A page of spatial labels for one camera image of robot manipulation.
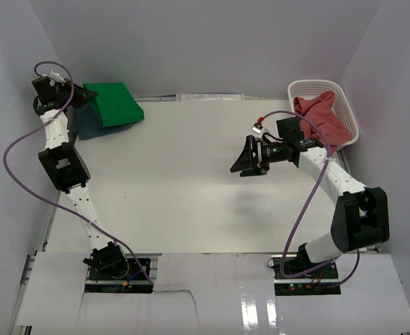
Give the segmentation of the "green t shirt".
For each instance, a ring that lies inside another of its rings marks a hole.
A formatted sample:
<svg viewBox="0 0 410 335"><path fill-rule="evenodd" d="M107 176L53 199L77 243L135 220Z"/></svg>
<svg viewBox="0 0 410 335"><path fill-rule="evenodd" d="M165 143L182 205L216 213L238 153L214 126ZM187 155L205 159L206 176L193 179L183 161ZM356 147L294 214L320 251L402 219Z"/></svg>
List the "green t shirt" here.
<svg viewBox="0 0 410 335"><path fill-rule="evenodd" d="M103 128L141 122L145 113L123 82L84 83L83 87L97 95L92 101Z"/></svg>

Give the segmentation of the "pink t shirt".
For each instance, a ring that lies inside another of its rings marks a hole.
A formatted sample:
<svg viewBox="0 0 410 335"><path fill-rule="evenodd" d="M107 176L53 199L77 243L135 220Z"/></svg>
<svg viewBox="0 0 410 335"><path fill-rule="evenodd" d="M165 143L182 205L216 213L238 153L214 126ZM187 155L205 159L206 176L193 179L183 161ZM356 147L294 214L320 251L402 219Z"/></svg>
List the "pink t shirt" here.
<svg viewBox="0 0 410 335"><path fill-rule="evenodd" d="M293 109L296 114L304 116L315 125L321 134L305 120L300 120L300 129L305 137L314 137L325 147L330 145L331 152L334 153L339 146L351 139L348 129L341 124L332 111L335 102L335 93L324 91L317 97L306 100L302 97L293 99Z"/></svg>

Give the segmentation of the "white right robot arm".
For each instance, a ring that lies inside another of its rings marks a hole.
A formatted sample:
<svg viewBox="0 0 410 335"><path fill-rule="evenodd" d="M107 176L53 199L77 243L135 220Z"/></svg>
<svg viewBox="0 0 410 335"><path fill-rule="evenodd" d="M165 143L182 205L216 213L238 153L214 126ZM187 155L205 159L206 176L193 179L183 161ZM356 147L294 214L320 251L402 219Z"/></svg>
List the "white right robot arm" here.
<svg viewBox="0 0 410 335"><path fill-rule="evenodd" d="M322 189L335 205L330 229L323 236L302 244L296 256L282 256L276 265L283 278L313 278L323 266L343 254L375 246L390 238L388 197L354 179L331 159L322 141L305 137L300 119L277 121L279 136L272 137L259 119L247 136L244 148L230 168L241 177L263 176L270 165L293 163L315 182L311 193Z"/></svg>

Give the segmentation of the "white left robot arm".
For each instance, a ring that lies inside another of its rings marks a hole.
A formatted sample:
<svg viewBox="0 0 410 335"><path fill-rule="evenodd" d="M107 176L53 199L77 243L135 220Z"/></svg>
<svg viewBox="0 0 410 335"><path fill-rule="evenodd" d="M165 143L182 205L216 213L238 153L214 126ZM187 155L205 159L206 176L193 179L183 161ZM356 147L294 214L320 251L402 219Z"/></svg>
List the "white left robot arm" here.
<svg viewBox="0 0 410 335"><path fill-rule="evenodd" d="M37 93L34 111L46 125L45 149L38 154L38 159L55 188L66 194L75 213L81 215L80 221L92 249L84 263L104 276L123 278L129 270L129 261L99 224L87 187L90 173L69 134L66 116L68 107L81 108L97 93L54 73L38 77L31 83Z"/></svg>

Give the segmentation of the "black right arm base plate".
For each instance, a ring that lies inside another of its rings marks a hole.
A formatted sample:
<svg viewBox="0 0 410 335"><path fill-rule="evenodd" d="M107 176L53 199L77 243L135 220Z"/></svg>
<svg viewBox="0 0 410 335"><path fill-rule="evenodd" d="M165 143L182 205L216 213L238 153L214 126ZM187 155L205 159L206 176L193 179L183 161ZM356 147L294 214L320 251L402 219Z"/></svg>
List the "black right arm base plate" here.
<svg viewBox="0 0 410 335"><path fill-rule="evenodd" d="M274 271L274 292L277 297L340 295L336 264L330 264L297 278L285 278L279 266L281 258L270 258L267 266Z"/></svg>

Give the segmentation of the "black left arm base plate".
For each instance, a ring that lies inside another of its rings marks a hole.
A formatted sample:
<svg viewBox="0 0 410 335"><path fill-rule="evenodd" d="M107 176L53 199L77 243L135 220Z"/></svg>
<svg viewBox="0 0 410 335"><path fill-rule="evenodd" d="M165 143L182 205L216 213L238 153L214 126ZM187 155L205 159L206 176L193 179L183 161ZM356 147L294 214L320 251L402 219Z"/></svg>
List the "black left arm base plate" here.
<svg viewBox="0 0 410 335"><path fill-rule="evenodd" d="M127 258L128 265L119 270L117 274L101 273L89 267L85 283L86 293L104 294L151 294L153 285L133 258Z"/></svg>

